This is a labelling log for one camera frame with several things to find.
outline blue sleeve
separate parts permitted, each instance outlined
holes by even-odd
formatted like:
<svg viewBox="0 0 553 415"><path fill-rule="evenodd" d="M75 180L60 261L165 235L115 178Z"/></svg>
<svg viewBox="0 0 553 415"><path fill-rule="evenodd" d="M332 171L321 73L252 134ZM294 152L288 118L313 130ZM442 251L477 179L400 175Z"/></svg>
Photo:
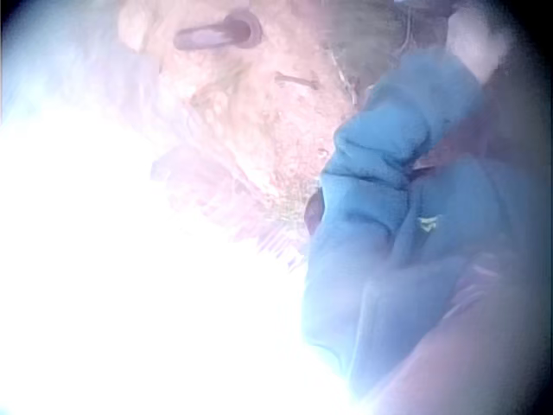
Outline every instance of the blue sleeve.
<svg viewBox="0 0 553 415"><path fill-rule="evenodd" d="M352 359L363 286L387 264L409 209L411 164L475 108L480 85L454 56L406 56L369 106L337 131L321 175L325 213L309 253L306 340L342 374Z"/></svg>

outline hand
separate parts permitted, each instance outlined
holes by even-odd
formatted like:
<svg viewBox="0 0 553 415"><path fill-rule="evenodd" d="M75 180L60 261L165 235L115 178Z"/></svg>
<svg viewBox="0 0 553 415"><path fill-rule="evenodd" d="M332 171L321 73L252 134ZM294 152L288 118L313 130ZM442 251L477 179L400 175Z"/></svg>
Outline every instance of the hand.
<svg viewBox="0 0 553 415"><path fill-rule="evenodd" d="M484 14L464 7L448 22L448 50L456 55L485 84L501 64L509 49L506 33L492 34Z"/></svg>

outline blue jacket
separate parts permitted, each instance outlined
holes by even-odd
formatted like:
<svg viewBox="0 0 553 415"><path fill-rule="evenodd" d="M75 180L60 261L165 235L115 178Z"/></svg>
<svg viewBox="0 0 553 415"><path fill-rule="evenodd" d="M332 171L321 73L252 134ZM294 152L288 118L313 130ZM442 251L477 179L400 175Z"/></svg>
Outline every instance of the blue jacket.
<svg viewBox="0 0 553 415"><path fill-rule="evenodd" d="M302 329L362 396L442 317L474 252L498 240L532 255L544 206L534 182L465 156L411 182L413 162L482 102L454 57L405 57L366 109L337 131L321 174L325 213L312 238Z"/></svg>

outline bright light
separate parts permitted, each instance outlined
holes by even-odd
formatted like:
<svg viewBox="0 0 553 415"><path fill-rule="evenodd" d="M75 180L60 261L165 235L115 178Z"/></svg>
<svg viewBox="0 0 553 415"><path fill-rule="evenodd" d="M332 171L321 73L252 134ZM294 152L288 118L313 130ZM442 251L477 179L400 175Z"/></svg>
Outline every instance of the bright light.
<svg viewBox="0 0 553 415"><path fill-rule="evenodd" d="M347 413L301 341L304 270L183 223L150 150L67 108L4 126L0 412Z"/></svg>

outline person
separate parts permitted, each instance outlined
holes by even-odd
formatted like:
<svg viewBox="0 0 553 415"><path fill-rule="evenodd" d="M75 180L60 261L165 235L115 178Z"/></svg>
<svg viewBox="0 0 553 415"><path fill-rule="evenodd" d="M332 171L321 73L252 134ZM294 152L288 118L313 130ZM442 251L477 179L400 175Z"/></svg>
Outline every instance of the person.
<svg viewBox="0 0 553 415"><path fill-rule="evenodd" d="M478 155L411 174L482 105L508 43L455 13L446 50L406 55L338 129L308 206L303 334L370 413L513 413L550 376L541 183Z"/></svg>

